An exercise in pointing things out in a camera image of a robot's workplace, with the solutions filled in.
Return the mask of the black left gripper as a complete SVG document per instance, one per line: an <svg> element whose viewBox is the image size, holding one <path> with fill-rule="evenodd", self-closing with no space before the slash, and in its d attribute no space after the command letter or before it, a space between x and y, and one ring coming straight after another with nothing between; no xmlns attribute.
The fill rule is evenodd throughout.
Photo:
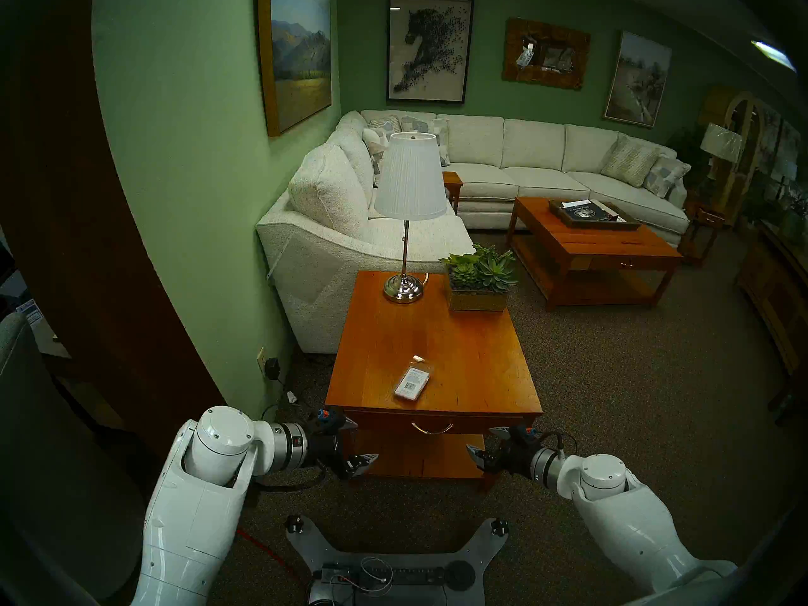
<svg viewBox="0 0 808 606"><path fill-rule="evenodd" d="M340 424L307 426L307 464L322 465L340 480L359 478L366 474L380 455L365 453L346 458L342 448L340 431L357 428L358 424L350 418L344 418Z"/></svg>

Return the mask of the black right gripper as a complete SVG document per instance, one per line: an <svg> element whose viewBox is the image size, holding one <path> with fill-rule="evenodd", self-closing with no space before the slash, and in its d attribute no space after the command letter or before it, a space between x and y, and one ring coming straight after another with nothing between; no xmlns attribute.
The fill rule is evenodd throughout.
<svg viewBox="0 0 808 606"><path fill-rule="evenodd" d="M537 441L512 439L510 427L491 427L489 432L502 441L491 452L473 445L466 445L467 453L479 470L497 474L507 471L526 479L535 479L534 456L537 454Z"/></svg>

